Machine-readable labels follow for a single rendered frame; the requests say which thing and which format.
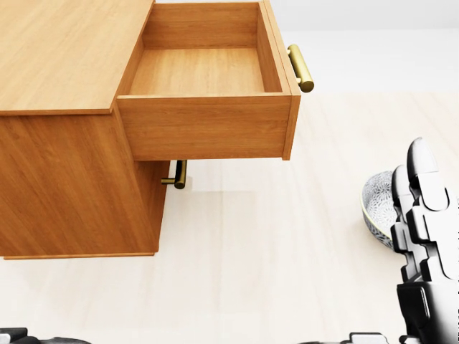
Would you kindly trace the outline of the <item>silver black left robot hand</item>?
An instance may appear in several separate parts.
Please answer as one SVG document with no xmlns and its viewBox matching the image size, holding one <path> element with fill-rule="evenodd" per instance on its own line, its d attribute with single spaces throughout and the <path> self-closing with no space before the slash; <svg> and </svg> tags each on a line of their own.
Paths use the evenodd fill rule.
<svg viewBox="0 0 459 344">
<path fill-rule="evenodd" d="M 40 340 L 28 334 L 27 328 L 0 328 L 0 344 L 91 344 L 88 341 L 53 337 Z"/>
</svg>

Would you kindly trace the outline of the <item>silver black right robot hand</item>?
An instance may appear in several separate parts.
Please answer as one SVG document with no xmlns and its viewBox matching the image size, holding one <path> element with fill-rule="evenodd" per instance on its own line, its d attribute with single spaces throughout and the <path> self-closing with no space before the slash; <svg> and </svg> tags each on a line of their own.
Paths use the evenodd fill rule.
<svg viewBox="0 0 459 344">
<path fill-rule="evenodd" d="M 423 138 L 392 172 L 393 250 L 406 258 L 397 285 L 406 325 L 399 344 L 459 344 L 459 198 Z"/>
</svg>

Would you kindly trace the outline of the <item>wooden cabinet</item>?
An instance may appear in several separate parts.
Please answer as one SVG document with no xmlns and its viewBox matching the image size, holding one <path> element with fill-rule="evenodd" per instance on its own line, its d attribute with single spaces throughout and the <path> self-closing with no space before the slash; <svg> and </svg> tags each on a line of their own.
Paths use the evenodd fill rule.
<svg viewBox="0 0 459 344">
<path fill-rule="evenodd" d="M 0 0 L 0 257 L 151 256 L 166 161 L 131 152 L 129 91 L 155 0 Z"/>
</svg>

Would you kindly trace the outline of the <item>open wooden drawer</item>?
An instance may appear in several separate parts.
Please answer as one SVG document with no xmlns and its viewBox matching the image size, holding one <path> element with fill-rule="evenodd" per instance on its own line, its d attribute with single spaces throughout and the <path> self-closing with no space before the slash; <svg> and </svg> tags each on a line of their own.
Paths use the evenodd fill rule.
<svg viewBox="0 0 459 344">
<path fill-rule="evenodd" d="M 115 101 L 137 161 L 289 159 L 301 101 L 269 0 L 156 3 Z"/>
</svg>

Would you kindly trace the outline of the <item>patterned grey-white bowl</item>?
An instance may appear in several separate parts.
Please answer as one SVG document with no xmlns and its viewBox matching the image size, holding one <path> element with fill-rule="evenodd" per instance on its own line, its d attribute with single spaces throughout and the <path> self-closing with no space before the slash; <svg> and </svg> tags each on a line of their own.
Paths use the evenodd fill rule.
<svg viewBox="0 0 459 344">
<path fill-rule="evenodd" d="M 397 213 L 392 199 L 392 171 L 371 176 L 360 194 L 361 211 L 367 229 L 374 238 L 393 250 L 391 227 Z"/>
</svg>

